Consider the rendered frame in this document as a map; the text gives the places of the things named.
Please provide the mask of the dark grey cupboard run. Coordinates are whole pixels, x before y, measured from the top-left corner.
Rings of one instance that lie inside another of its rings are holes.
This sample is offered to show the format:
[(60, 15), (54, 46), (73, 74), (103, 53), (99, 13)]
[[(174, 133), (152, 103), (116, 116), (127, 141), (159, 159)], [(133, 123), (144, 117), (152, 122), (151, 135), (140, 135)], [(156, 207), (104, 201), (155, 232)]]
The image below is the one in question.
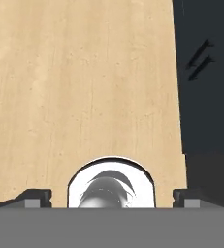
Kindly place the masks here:
[[(173, 10), (187, 187), (224, 202), (224, 0), (173, 0)], [(214, 46), (186, 70), (205, 39)], [(189, 81), (208, 55), (214, 62)]]

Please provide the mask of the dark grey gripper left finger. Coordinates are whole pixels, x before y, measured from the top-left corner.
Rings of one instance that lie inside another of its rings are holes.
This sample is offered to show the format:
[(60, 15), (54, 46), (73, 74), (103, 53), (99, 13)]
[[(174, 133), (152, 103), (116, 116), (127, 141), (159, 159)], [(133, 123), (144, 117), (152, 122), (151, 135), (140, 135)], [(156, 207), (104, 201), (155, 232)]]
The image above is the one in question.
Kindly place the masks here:
[(50, 189), (26, 189), (14, 199), (0, 202), (0, 207), (8, 208), (51, 208)]

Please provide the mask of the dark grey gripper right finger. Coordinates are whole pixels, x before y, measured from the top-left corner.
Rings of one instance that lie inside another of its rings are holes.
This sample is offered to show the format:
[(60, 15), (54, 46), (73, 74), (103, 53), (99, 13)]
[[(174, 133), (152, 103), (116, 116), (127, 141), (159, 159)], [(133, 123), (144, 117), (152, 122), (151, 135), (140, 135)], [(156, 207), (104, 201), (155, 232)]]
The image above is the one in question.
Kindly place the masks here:
[(208, 197), (197, 189), (174, 189), (173, 198), (173, 207), (176, 208), (224, 207), (224, 202)]

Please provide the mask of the white and black round thing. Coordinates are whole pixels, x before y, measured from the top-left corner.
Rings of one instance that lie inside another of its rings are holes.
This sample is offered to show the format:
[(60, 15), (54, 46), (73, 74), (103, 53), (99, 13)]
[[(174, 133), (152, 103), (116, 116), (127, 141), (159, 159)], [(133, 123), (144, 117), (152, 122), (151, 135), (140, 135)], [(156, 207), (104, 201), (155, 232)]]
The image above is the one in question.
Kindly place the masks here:
[(154, 208), (154, 181), (144, 167), (128, 158), (98, 158), (70, 179), (67, 207)]

